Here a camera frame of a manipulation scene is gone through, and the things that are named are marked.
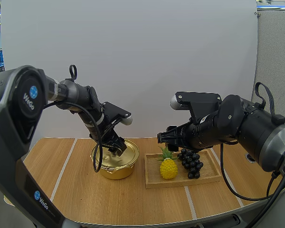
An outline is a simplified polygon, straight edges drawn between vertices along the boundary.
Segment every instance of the pot handle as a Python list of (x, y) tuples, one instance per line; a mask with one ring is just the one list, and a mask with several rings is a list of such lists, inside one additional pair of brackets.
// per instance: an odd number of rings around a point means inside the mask
[(117, 167), (115, 167), (115, 169), (112, 172), (110, 172), (109, 170), (107, 170), (107, 172), (113, 174), (113, 173), (116, 173), (119, 170), (126, 169), (126, 168), (132, 168), (132, 166), (129, 165), (129, 164), (122, 165), (122, 166), (117, 166)]

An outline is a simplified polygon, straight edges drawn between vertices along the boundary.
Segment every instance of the pineapple leaves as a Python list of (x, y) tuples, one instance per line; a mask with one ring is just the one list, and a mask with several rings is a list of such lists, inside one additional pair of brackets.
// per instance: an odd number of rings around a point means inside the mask
[(166, 159), (166, 158), (171, 158), (171, 159), (173, 159), (173, 160), (177, 159), (177, 158), (173, 158), (173, 157), (172, 157), (172, 152), (170, 152), (170, 151), (168, 150), (168, 147), (162, 148), (162, 147), (159, 146), (159, 148), (160, 148), (161, 151), (162, 151), (162, 158), (163, 158), (163, 159)]

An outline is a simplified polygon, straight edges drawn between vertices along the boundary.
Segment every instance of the pot lid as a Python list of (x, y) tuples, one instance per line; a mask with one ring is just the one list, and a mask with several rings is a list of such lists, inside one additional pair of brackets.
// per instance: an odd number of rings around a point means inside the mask
[[(103, 162), (101, 168), (103, 169), (114, 169), (115, 167), (123, 166), (126, 164), (133, 165), (134, 162), (138, 159), (139, 150), (137, 146), (125, 139), (124, 143), (127, 146), (127, 149), (123, 152), (123, 154), (118, 157), (115, 154), (112, 154), (108, 148), (103, 147)], [(91, 158), (93, 159), (94, 149), (92, 150)], [(96, 154), (96, 165), (99, 164), (99, 148), (97, 149)]]

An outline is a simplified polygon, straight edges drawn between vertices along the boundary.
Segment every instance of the wooden tray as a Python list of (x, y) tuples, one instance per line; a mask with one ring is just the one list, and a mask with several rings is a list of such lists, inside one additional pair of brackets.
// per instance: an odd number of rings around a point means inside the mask
[(174, 160), (177, 168), (178, 174), (175, 178), (170, 180), (165, 180), (160, 173), (161, 161), (159, 155), (160, 153), (147, 153), (144, 155), (144, 167), (146, 175), (146, 189), (155, 188), (171, 188), (179, 186), (189, 186), (195, 184), (205, 184), (210, 182), (220, 181), (222, 175), (219, 172), (219, 168), (213, 161), (210, 150), (206, 149), (199, 152), (200, 161), (204, 163), (204, 166), (200, 170), (200, 178), (198, 179), (188, 179), (188, 170), (186, 170), (182, 164), (181, 160)]

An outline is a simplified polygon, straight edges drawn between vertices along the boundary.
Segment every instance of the wooden table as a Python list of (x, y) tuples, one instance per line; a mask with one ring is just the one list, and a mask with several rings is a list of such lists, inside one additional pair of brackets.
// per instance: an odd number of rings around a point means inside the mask
[[(146, 225), (198, 219), (252, 203), (235, 197), (223, 179), (177, 188), (146, 189), (144, 154), (159, 153), (156, 138), (130, 139), (140, 156), (133, 173), (109, 180), (95, 173), (90, 158), (91, 139), (43, 138), (25, 159), (37, 183), (62, 214), (74, 221)], [(212, 150), (219, 161), (219, 146)], [(236, 191), (247, 197), (263, 197), (271, 174), (245, 158), (240, 145), (224, 146), (224, 166)], [(281, 179), (274, 181), (271, 192)]]

